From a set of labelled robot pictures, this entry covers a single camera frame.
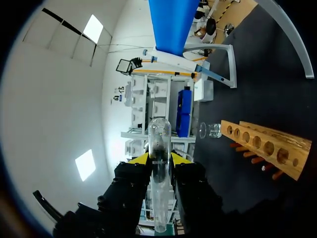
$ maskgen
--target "dark table surface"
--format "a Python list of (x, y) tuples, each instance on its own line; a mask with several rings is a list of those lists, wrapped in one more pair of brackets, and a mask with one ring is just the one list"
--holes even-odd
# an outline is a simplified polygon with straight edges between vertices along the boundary
[[(238, 87), (214, 82), (214, 100), (200, 103), (200, 123), (243, 120), (310, 139), (313, 145), (297, 182), (286, 175), (273, 181), (276, 168), (262, 172), (264, 162), (252, 165), (251, 159), (229, 147), (233, 141), (225, 136), (200, 139), (197, 135), (195, 161), (206, 168), (208, 182), (222, 196), (226, 212), (246, 211), (264, 199), (276, 199), (281, 192), (292, 206), (310, 192), (317, 174), (317, 79), (305, 78), (292, 44), (260, 6), (224, 43), (234, 48)], [(208, 61), (211, 70), (229, 76), (225, 52), (215, 51)]]

